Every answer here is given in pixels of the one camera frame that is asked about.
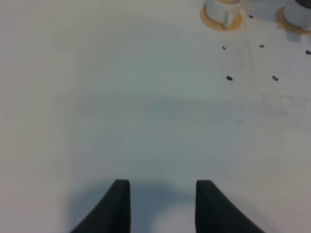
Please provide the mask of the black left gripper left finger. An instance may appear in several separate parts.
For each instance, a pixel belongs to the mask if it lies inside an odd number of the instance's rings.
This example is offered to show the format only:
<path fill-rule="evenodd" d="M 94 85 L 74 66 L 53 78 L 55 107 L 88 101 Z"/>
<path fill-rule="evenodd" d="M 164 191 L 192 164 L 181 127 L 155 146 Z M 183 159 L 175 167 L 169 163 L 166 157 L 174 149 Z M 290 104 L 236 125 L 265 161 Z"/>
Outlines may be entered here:
<path fill-rule="evenodd" d="M 129 233 L 131 192 L 128 180 L 115 180 L 73 233 Z"/>

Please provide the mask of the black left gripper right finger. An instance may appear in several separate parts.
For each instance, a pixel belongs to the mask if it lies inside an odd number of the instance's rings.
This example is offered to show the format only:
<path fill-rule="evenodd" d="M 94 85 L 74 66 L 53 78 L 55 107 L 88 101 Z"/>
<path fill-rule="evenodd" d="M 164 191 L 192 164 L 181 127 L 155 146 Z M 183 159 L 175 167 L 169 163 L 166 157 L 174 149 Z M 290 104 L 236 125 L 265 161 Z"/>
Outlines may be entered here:
<path fill-rule="evenodd" d="M 197 233 L 261 233 L 211 180 L 196 182 L 195 229 Z"/>

